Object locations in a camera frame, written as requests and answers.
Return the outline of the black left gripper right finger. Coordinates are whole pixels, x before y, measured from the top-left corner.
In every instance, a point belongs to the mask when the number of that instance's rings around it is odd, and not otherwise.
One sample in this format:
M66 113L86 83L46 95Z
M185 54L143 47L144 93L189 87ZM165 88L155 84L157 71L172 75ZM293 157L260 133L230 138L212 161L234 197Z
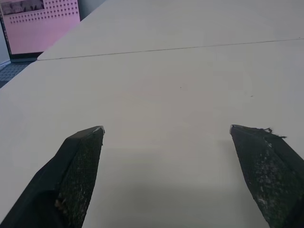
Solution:
M233 124L246 185L270 228L304 228L304 160L270 128Z

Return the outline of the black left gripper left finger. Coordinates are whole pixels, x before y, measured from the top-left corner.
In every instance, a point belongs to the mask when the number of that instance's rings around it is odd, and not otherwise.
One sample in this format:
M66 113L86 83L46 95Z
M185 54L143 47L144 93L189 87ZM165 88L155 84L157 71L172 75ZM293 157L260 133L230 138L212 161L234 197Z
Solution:
M103 126L81 130L64 140L28 183L0 228L82 228L91 201Z

